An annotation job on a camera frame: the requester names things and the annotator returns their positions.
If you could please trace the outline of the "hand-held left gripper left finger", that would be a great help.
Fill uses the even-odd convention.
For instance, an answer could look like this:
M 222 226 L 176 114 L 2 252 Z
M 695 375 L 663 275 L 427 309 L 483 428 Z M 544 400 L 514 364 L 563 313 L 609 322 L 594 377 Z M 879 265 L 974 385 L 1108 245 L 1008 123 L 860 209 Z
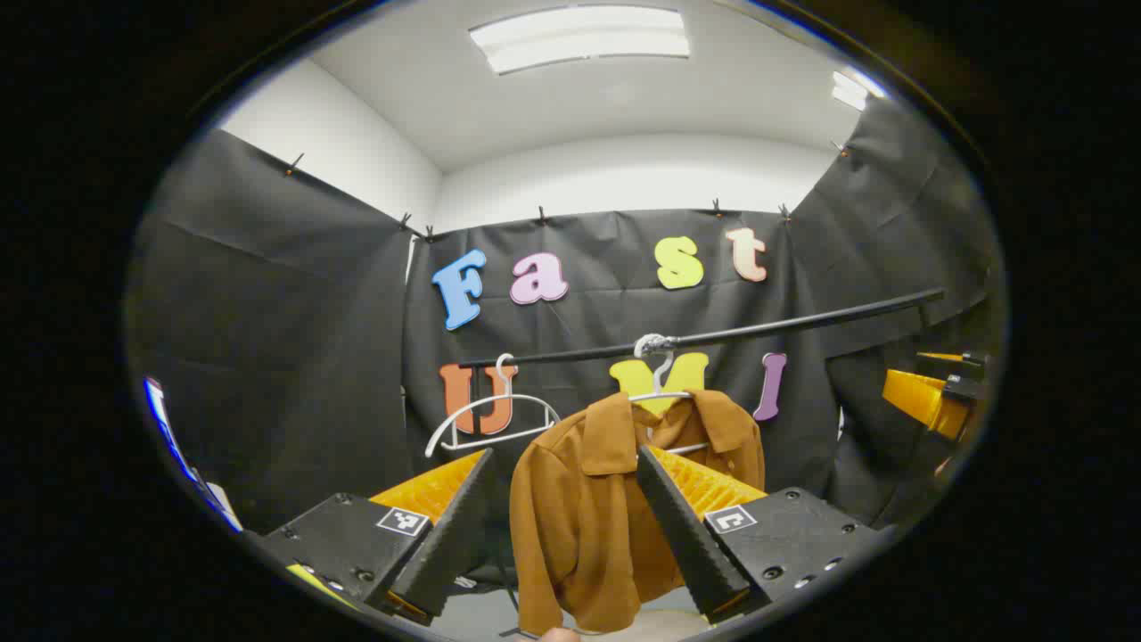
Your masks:
M 372 498 L 334 493 L 259 544 L 347 606 L 428 625 L 480 560 L 496 469 L 482 449 Z

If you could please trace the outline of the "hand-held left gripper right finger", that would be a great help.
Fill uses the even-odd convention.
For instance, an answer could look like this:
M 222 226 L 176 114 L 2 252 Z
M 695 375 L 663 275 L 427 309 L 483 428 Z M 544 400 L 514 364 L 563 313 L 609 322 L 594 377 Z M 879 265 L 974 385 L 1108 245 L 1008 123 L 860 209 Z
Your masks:
M 853 572 L 892 528 L 863 525 L 802 488 L 764 493 L 671 452 L 644 446 L 636 478 L 702 616 L 717 625 Z

